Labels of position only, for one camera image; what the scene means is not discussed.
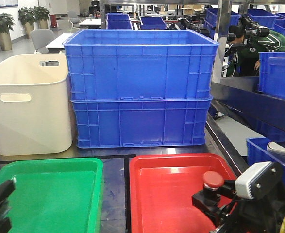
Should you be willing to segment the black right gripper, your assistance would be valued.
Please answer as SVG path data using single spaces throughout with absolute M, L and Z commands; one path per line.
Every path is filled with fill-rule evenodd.
M 192 205 L 202 211 L 214 225 L 214 233 L 285 233 L 285 194 L 267 194 L 250 200 L 235 194 L 235 180 L 222 186 L 203 183 L 203 190 L 192 195 Z M 221 196 L 231 199 L 219 207 Z

